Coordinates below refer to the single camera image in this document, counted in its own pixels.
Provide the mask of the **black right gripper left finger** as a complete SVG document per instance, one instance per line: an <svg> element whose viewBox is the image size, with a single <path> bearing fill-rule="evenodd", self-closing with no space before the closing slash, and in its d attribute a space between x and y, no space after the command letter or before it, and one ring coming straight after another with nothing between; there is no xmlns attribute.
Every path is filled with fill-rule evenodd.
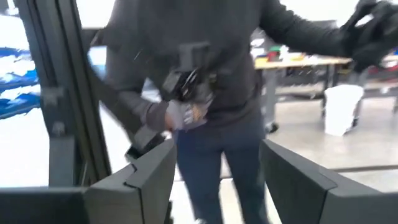
<svg viewBox="0 0 398 224"><path fill-rule="evenodd" d="M169 139L84 193L92 224L161 224L174 182L177 150Z"/></svg>

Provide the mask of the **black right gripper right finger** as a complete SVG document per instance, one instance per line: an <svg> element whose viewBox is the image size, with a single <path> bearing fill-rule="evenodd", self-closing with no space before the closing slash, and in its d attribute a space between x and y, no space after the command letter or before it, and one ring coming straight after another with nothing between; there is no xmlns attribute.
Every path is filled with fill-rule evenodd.
<svg viewBox="0 0 398 224"><path fill-rule="evenodd" d="M262 171L282 223L382 224L382 192L328 170L276 143L260 145Z"/></svg>

